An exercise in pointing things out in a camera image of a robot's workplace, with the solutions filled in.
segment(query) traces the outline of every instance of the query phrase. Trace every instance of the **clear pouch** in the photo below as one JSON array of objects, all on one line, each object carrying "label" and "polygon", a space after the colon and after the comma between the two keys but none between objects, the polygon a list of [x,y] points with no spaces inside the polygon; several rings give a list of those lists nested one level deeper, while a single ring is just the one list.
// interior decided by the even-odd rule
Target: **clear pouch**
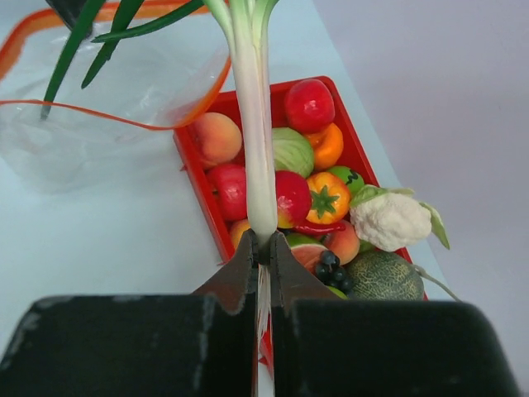
[{"label": "clear pouch", "polygon": [[[179,7],[146,3],[131,26]],[[100,12],[93,36],[110,31],[116,4]],[[230,69],[221,28],[205,7],[146,36],[122,40],[85,89],[80,85],[101,48],[86,40],[46,120],[41,102],[69,30],[51,11],[29,16],[0,50],[0,156],[40,192],[92,184],[103,161],[156,132],[172,134],[204,112]]]}]

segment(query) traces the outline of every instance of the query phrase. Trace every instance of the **cabbage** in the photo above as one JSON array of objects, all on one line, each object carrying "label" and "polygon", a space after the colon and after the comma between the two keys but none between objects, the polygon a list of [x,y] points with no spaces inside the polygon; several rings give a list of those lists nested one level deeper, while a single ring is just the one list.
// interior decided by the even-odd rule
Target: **cabbage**
[{"label": "cabbage", "polygon": [[292,128],[272,129],[274,143],[274,168],[287,170],[307,178],[314,169],[314,151],[303,135]]}]

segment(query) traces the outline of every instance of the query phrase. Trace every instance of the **melon stem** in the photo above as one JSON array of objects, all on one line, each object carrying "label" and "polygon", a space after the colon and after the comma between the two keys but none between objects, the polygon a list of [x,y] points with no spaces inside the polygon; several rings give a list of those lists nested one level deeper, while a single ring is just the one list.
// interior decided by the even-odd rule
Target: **melon stem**
[{"label": "melon stem", "polygon": [[451,296],[455,301],[457,302],[461,302],[461,299],[459,299],[451,290],[450,288],[448,288],[446,285],[444,285],[443,283],[441,283],[439,280],[437,280],[436,278],[432,277],[431,275],[429,275],[427,273],[427,271],[423,268],[423,267],[420,267],[419,265],[415,265],[414,263],[412,263],[412,266],[415,268],[415,271],[424,279],[427,279],[428,281],[431,281],[432,283],[434,283],[435,285],[438,285],[440,286],[449,296]]}]

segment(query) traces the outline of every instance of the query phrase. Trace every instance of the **white cauliflower floret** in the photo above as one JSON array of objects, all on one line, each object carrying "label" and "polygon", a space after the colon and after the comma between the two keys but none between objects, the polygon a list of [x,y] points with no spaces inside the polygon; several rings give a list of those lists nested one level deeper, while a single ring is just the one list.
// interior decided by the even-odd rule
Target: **white cauliflower floret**
[{"label": "white cauliflower floret", "polygon": [[431,233],[431,213],[405,194],[387,193],[350,210],[350,221],[361,240],[384,251],[418,243]]}]

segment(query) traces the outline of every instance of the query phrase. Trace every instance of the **white onion stalk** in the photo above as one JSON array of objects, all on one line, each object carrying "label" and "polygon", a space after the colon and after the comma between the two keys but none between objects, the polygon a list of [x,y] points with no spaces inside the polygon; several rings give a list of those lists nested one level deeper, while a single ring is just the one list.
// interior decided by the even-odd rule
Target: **white onion stalk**
[{"label": "white onion stalk", "polygon": [[[223,30],[230,50],[245,143],[248,220],[259,249],[269,256],[278,225],[268,71],[268,24],[278,0],[203,0]],[[270,312],[269,268],[260,265],[258,343]]]}]

